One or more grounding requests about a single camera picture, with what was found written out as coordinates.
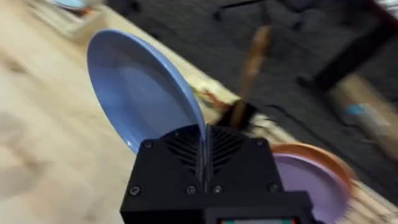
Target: dark floor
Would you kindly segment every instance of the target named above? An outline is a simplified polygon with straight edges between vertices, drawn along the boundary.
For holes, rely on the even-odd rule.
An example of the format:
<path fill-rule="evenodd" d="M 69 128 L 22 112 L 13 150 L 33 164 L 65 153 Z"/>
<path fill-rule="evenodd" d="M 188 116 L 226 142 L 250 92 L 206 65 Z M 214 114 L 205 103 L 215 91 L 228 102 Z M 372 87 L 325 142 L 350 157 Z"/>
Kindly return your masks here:
<path fill-rule="evenodd" d="M 236 92 L 246 49 L 260 24 L 259 8 L 253 5 L 232 9 L 223 21 L 212 20 L 215 8 L 227 2 L 232 1 L 145 0 L 141 1 L 143 11 L 132 12 L 127 18 Z M 313 96 L 295 84 L 298 75 L 314 75 L 347 43 L 374 26 L 377 19 L 364 12 L 352 26 L 345 27 L 339 23 L 341 3 L 324 0 L 305 13 L 303 29 L 293 31 L 290 26 L 299 16 L 277 0 L 269 0 L 267 4 L 272 19 L 272 47 L 249 101 L 267 114 L 277 114 L 266 107 L 268 104 L 285 108 L 336 149 L 315 139 L 294 122 L 282 122 L 283 128 L 304 142 L 325 147 L 342 157 L 366 184 L 398 203 L 398 180 L 393 178 L 398 174 L 398 165 L 376 147 L 366 144 L 359 131 L 342 126 Z M 398 77 L 392 75 L 398 70 L 397 49 L 398 39 L 395 39 L 359 69 L 391 99 L 398 98 Z"/>

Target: display screen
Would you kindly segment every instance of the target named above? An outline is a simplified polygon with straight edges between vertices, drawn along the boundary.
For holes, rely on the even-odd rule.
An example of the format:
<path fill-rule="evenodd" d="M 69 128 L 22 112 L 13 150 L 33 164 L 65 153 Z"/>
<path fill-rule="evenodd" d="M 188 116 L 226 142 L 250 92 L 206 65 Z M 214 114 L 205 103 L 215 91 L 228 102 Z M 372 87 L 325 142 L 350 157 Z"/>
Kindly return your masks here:
<path fill-rule="evenodd" d="M 295 222 L 292 219 L 224 220 L 221 224 L 295 224 Z"/>

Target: cardboard box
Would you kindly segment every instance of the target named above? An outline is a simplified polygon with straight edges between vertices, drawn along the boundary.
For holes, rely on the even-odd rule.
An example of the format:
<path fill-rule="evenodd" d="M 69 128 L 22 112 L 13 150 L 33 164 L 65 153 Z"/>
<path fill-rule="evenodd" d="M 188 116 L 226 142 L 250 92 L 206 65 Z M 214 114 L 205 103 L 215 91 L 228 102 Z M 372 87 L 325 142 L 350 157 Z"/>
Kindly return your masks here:
<path fill-rule="evenodd" d="M 343 120 L 360 126 L 389 156 L 398 159 L 397 110 L 370 83 L 349 75 L 331 91 Z"/>

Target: wooden surface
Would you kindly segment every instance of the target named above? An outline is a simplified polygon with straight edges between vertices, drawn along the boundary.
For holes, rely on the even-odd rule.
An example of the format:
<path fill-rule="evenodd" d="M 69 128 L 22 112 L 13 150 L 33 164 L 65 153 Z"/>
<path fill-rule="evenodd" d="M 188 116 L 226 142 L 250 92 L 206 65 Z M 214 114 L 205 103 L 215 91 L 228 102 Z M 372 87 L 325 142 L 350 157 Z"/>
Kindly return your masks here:
<path fill-rule="evenodd" d="M 138 27 L 104 10 L 107 27 L 148 41 L 199 93 L 212 92 L 224 103 L 237 98 Z M 86 70 L 86 43 L 60 37 L 28 14 L 22 0 L 0 0 L 0 27 L 0 223 L 122 223 L 118 210 L 135 155 L 96 100 Z M 218 119 L 216 110 L 199 102 L 207 122 Z M 270 131 L 264 116 L 254 118 L 264 128 L 253 133 L 274 143 L 295 141 L 280 128 Z M 360 192 L 361 202 L 370 197 L 371 190 Z M 372 220 L 395 211 L 372 194 L 376 199 L 365 200 L 370 206 L 362 209 Z M 352 222 L 356 217 L 346 223 L 365 223 Z"/>

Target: plate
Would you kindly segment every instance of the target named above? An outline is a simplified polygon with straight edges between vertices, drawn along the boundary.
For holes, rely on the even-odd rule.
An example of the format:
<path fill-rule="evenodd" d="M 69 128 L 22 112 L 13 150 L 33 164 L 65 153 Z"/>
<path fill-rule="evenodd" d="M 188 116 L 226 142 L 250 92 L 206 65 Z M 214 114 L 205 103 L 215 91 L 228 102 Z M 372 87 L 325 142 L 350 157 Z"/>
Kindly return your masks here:
<path fill-rule="evenodd" d="M 145 139 L 193 124 L 205 138 L 206 124 L 188 83 L 147 42 L 101 30 L 90 41 L 87 64 L 102 109 L 133 152 Z"/>
<path fill-rule="evenodd" d="M 344 215 L 354 175 L 342 161 L 306 144 L 275 145 L 272 152 L 284 189 L 307 191 L 317 220 L 334 223 Z"/>
<path fill-rule="evenodd" d="M 60 7 L 64 7 L 66 9 L 71 10 L 82 10 L 87 6 L 86 1 L 84 0 L 53 0 L 55 4 Z"/>

